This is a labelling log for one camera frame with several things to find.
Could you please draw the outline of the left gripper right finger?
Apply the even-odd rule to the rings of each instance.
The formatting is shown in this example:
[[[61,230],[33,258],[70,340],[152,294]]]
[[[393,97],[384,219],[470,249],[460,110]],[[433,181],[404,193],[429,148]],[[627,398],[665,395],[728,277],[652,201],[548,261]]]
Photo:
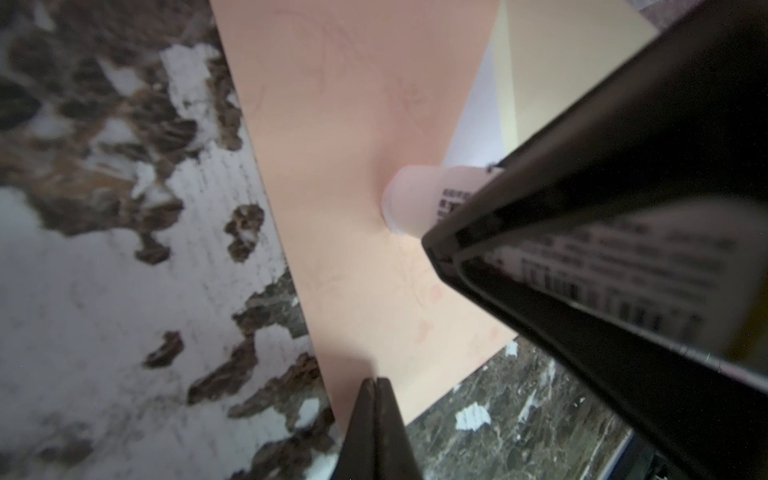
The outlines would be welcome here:
[[[376,379],[376,478],[421,480],[392,383]]]

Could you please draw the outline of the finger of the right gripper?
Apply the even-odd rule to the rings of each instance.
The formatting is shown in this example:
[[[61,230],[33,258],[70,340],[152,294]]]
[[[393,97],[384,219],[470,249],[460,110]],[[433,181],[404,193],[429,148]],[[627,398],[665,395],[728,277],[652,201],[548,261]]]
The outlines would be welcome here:
[[[422,240],[689,476],[767,475],[767,5],[705,1]]]

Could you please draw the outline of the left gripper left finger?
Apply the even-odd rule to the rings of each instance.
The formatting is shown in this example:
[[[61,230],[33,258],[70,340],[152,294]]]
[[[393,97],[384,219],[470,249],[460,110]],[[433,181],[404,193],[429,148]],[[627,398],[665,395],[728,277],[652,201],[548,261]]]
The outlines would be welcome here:
[[[377,478],[377,387],[373,378],[360,386],[332,480]]]

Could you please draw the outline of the white glue stick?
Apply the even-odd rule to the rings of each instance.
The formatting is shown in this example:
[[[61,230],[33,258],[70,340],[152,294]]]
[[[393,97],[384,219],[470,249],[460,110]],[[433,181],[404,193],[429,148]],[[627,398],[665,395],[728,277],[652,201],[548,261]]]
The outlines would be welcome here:
[[[394,234],[422,238],[503,172],[496,167],[403,167],[384,190],[382,216]]]

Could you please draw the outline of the peach paper envelope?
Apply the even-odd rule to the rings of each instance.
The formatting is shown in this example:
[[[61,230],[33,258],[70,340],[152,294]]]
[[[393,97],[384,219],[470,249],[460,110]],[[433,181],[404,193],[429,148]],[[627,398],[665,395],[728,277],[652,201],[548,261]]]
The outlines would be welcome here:
[[[500,39],[506,148],[656,35],[627,1],[217,1],[215,19],[279,237],[341,425],[391,380],[405,421],[514,337],[389,231],[383,190],[444,161]]]

